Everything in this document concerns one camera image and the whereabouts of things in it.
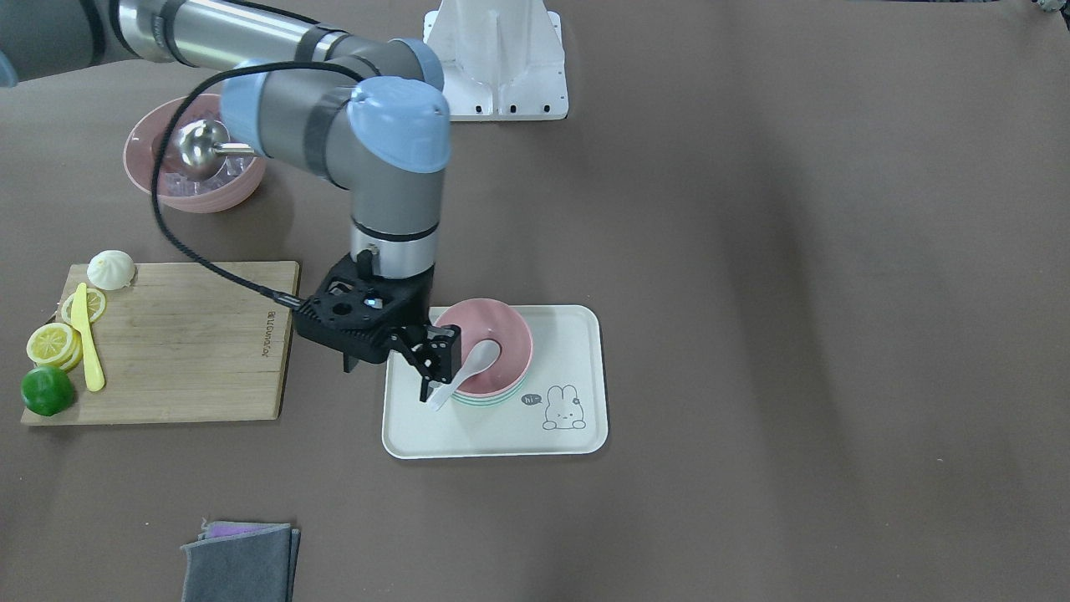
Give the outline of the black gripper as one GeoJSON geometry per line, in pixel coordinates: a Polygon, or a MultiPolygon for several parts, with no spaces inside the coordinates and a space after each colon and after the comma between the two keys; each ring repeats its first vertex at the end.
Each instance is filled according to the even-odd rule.
{"type": "Polygon", "coordinates": [[[421,375],[421,401],[450,384],[461,366],[459,325],[432,325],[433,269],[414,277],[374,273],[374,253],[343,256],[292,313],[295,330],[343,354],[343,370],[358,361],[382,365],[396,351],[421,375]]]}

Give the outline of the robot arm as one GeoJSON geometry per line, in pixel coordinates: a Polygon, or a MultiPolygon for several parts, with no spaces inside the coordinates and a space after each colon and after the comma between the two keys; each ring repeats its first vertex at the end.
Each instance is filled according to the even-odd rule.
{"type": "Polygon", "coordinates": [[[346,370],[398,352],[421,375],[421,401],[457,379],[460,328],[429,319],[450,107],[421,38],[377,43],[248,1],[4,1],[1,15],[5,88],[129,59],[215,71],[194,95],[221,84],[234,141],[352,194],[350,252],[307,298],[253,283],[177,240],[152,183],[160,233],[286,306],[346,370]]]}

